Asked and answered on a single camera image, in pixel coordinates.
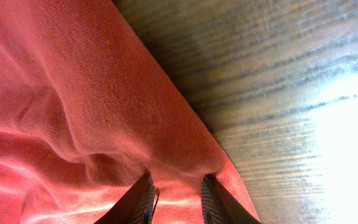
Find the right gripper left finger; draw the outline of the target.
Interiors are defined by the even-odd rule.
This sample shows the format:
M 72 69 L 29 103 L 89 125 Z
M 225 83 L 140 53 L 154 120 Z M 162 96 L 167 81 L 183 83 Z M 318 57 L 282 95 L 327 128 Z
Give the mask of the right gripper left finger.
M 160 197 L 149 171 L 94 224 L 151 224 Z

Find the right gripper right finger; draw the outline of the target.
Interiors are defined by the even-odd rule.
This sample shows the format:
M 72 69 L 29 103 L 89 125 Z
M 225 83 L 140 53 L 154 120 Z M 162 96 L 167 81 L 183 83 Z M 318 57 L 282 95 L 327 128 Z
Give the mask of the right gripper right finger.
M 205 224 L 261 224 L 213 174 L 203 178 L 201 207 Z

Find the orange soccer t-shirt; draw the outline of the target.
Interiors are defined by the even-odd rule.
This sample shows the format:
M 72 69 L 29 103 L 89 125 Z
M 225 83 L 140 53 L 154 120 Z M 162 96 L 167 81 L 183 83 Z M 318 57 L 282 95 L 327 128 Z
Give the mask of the orange soccer t-shirt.
M 202 223 L 236 168 L 111 1 L 0 1 L 0 223 L 93 223 L 149 170 L 155 223 Z

